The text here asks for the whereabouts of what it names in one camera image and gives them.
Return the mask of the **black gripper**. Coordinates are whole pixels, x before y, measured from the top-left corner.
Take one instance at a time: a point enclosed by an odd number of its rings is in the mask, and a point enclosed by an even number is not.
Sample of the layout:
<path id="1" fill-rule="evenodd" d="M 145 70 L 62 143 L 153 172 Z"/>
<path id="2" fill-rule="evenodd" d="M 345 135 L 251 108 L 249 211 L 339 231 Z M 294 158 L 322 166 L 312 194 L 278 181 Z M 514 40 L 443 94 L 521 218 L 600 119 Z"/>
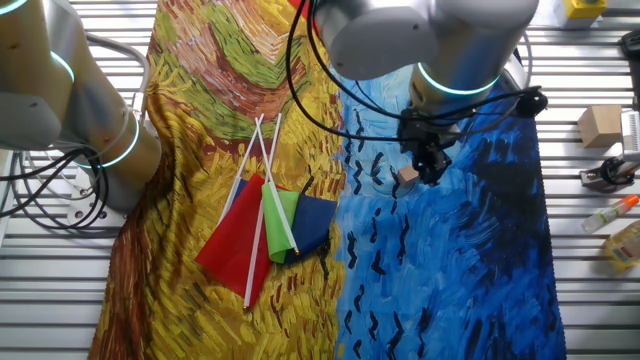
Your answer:
<path id="1" fill-rule="evenodd" d="M 420 156 L 420 177 L 426 185 L 438 185 L 439 180 L 451 165 L 450 157 L 442 152 L 458 140 L 458 125 L 430 125 L 423 121 L 401 120 L 399 122 L 400 152 L 414 166 L 414 153 L 434 145 L 438 150 Z"/>

